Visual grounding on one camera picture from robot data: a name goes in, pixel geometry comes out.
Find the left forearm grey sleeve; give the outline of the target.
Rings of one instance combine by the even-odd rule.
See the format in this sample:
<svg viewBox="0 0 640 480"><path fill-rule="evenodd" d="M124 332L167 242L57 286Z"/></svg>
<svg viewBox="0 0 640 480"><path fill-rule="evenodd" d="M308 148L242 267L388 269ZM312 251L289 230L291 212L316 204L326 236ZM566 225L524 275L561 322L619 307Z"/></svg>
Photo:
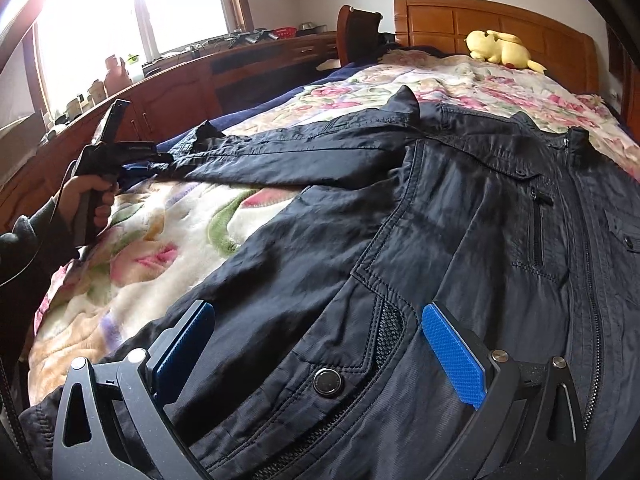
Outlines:
<svg viewBox="0 0 640 480"><path fill-rule="evenodd" d="M60 266L78 256L70 229L50 198L31 217L19 216L1 235L1 281L10 285L49 284Z"/></svg>

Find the person's left hand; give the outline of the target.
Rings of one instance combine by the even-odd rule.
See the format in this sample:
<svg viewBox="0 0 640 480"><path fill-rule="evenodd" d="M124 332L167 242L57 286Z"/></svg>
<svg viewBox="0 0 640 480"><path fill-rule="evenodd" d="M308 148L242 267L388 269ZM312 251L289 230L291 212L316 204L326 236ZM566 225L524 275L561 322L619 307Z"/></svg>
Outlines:
<svg viewBox="0 0 640 480"><path fill-rule="evenodd" d="M114 204L117 185L100 176L88 174L88 176L76 176L70 178L55 197L58 199L58 212L64 220L70 232L74 232L74 220L78 211L81 196L85 193L96 191L100 200L92 214L93 225L102 231L111 215L111 206Z"/></svg>

